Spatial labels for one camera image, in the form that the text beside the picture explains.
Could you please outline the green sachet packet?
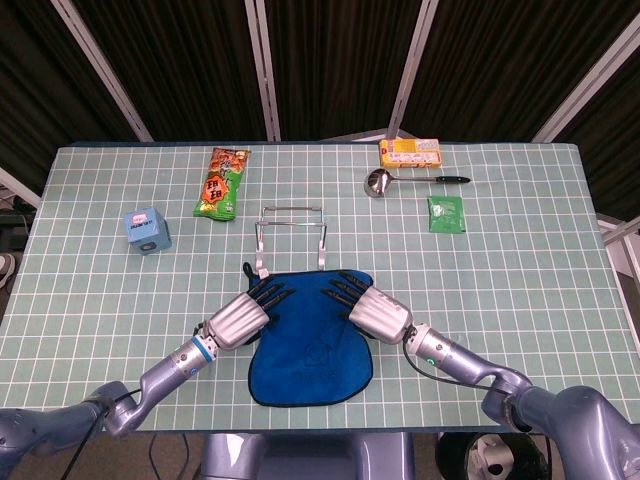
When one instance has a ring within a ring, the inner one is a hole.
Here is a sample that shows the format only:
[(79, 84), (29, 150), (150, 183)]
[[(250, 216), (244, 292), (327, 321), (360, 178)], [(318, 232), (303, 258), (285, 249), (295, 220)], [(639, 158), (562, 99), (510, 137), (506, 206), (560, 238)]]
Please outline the green sachet packet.
[(463, 201), (457, 196), (431, 196), (428, 199), (429, 231), (462, 234), (466, 232)]

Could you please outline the light blue cube box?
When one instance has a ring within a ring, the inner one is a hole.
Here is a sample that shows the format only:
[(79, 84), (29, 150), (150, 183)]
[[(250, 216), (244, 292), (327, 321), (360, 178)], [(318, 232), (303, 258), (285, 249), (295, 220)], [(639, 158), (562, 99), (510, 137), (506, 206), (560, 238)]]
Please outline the light blue cube box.
[(123, 218), (129, 246), (142, 256), (172, 246), (168, 224), (154, 207), (126, 213)]

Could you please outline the grey white sneaker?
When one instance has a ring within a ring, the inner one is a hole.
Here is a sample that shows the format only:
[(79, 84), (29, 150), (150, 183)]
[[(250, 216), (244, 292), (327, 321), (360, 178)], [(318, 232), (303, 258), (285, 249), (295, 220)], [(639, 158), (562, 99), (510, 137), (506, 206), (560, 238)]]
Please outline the grey white sneaker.
[(0, 253), (0, 290), (9, 290), (18, 273), (21, 259), (21, 252)]

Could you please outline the blue towel with black trim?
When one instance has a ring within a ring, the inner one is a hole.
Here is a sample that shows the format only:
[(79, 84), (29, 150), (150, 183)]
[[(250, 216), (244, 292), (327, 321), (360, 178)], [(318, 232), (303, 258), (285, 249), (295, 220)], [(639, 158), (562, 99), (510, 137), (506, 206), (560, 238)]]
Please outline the blue towel with black trim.
[(265, 307), (269, 322), (247, 341), (258, 346), (248, 388), (263, 406), (333, 405), (364, 390), (373, 375), (367, 335), (349, 320), (373, 285), (361, 271), (272, 274), (262, 280), (243, 265), (248, 293)]

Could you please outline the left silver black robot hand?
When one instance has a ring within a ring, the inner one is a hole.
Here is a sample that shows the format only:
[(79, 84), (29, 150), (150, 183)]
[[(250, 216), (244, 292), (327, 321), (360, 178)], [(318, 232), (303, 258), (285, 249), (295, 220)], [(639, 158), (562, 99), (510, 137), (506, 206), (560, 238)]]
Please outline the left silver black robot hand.
[(209, 318), (202, 334), (220, 349), (233, 350), (255, 337), (272, 320), (272, 310), (295, 292), (273, 276), (262, 279)]

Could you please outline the dark brown curtain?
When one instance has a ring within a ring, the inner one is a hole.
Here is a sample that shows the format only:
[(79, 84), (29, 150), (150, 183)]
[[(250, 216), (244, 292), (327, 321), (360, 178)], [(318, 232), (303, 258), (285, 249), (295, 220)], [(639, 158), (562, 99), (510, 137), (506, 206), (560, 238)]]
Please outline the dark brown curtain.
[[(263, 140), (244, 0), (72, 0), (158, 142)], [(421, 0), (264, 0), (281, 136), (391, 121)], [(438, 0), (401, 128), (453, 142), (530, 141), (640, 0)], [(0, 0), (0, 168), (35, 193), (57, 150), (133, 128), (51, 0)], [(640, 215), (640, 49), (558, 133), (597, 212)]]

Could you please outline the yellow rectangular food box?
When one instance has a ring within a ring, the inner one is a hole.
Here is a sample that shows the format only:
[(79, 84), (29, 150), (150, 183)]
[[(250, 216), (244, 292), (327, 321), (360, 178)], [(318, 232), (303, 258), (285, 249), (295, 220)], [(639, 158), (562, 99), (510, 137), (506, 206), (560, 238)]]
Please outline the yellow rectangular food box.
[(439, 168), (442, 164), (437, 139), (383, 139), (379, 151), (380, 164), (386, 169)]

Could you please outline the green grid tablecloth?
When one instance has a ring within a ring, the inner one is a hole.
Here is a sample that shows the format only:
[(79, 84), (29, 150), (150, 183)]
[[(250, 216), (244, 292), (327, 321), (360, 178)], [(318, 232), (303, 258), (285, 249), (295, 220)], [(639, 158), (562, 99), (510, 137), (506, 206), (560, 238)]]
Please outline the green grid tablecloth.
[[(326, 265), (370, 274), (417, 322), (557, 392), (589, 385), (640, 423), (640, 352), (578, 149), (448, 144), (464, 185), (364, 191), (376, 144), (254, 145), (231, 222), (192, 211), (208, 145), (59, 150), (0, 315), (0, 408), (73, 405), (140, 375), (247, 286), (265, 206), (321, 206)], [(463, 201), (466, 232), (429, 231), (428, 199)], [(154, 207), (172, 246), (142, 256), (124, 215)], [(319, 228), (270, 226), (272, 272), (312, 270)]]

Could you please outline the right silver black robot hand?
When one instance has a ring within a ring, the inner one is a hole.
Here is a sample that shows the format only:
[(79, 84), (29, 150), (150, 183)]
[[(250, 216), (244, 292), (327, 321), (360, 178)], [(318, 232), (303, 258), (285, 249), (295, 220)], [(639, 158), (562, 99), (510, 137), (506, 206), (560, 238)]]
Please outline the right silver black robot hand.
[(338, 278), (330, 279), (320, 292), (345, 308), (342, 317), (385, 344), (401, 343), (412, 327), (406, 306), (350, 271), (339, 271)]

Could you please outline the white partition post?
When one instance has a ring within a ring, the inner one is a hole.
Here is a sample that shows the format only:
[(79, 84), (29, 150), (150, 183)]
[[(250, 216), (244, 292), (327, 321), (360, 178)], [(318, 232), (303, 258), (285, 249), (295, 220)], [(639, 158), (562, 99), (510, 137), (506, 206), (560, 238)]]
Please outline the white partition post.
[(266, 138), (281, 140), (276, 85), (273, 73), (265, 0), (244, 0)]
[(72, 0), (49, 0), (140, 142), (154, 139)]
[(0, 184), (36, 209), (40, 207), (41, 197), (2, 167), (0, 167)]
[(396, 138), (407, 108), (425, 46), (436, 16), (439, 0), (422, 0), (403, 73), (399, 83), (386, 137)]
[(596, 217), (613, 268), (640, 278), (640, 215), (629, 221), (600, 213)]
[(532, 143), (553, 143), (605, 84), (640, 48), (640, 12), (589, 68), (569, 95), (532, 138)]

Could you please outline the lavender robot torso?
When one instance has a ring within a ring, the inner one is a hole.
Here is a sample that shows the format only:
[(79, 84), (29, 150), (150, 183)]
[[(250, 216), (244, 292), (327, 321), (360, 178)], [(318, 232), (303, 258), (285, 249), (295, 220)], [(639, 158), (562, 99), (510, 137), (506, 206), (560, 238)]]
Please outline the lavender robot torso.
[(415, 480), (409, 433), (216, 433), (194, 480)]

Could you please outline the green orange snack bag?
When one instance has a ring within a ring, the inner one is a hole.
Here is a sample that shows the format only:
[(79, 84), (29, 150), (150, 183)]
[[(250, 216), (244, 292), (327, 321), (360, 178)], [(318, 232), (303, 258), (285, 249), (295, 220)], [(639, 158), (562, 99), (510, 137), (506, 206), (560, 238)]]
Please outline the green orange snack bag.
[(250, 158), (249, 150), (214, 148), (194, 217), (232, 221), (236, 217), (237, 192)]

